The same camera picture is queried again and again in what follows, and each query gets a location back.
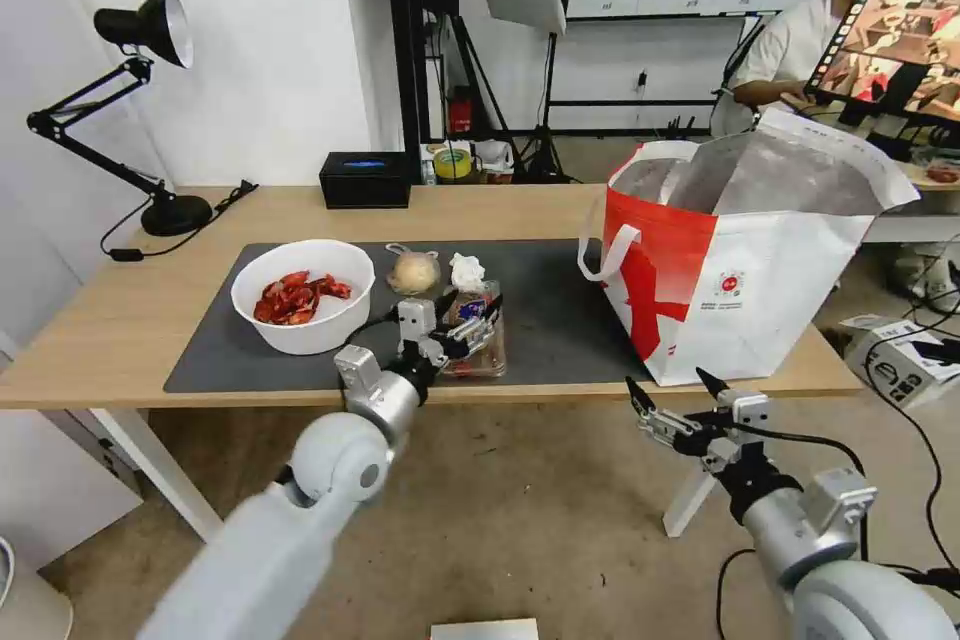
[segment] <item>red food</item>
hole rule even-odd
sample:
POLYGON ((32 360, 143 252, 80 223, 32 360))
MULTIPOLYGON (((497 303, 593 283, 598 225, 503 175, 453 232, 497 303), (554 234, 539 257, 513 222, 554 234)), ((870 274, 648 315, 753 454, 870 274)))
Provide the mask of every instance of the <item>red food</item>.
POLYGON ((927 177, 936 182, 951 183, 960 180, 960 173, 951 168, 930 167, 927 168, 927 177))
POLYGON ((309 270, 301 270, 267 285, 253 310, 254 319, 271 325, 303 325, 313 319, 322 295, 350 298, 350 286, 333 275, 309 277, 309 270))
POLYGON ((283 283, 285 288, 297 287, 299 285, 306 284, 308 277, 310 277, 310 271, 301 270, 300 272, 284 275, 282 278, 280 278, 280 282, 283 283))

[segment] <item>black tissue box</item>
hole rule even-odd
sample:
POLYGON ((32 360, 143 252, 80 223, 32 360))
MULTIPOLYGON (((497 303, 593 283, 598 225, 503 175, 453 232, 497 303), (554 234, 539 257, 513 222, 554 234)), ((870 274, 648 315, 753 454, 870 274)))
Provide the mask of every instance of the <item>black tissue box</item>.
POLYGON ((403 152, 330 153, 320 171, 320 187, 327 208, 409 206, 409 162, 403 152))

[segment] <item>lamp shade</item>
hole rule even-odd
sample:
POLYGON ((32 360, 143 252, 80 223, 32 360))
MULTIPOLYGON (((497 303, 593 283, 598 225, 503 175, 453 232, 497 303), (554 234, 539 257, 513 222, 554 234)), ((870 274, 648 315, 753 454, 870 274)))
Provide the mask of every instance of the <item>lamp shade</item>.
POLYGON ((193 65, 193 39, 180 0, 145 0, 135 11, 102 8, 93 26, 107 42, 142 45, 174 65, 193 65))

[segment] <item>computer screen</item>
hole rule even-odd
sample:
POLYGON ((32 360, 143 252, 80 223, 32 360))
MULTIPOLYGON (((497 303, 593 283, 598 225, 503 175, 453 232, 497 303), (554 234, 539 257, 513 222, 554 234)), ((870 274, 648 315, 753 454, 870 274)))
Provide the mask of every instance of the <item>computer screen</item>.
POLYGON ((960 121, 960 0, 854 0, 807 89, 925 122, 960 121))

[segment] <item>shopping bag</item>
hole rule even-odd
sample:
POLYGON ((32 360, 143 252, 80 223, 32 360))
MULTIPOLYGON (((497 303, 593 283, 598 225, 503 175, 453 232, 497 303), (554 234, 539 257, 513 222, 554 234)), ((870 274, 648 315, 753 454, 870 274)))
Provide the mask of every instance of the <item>shopping bag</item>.
POLYGON ((876 215, 918 197, 876 148, 770 110, 754 133, 639 147, 607 183, 600 269, 584 253, 604 198, 578 262, 658 384, 697 382, 698 366, 767 377, 876 215))

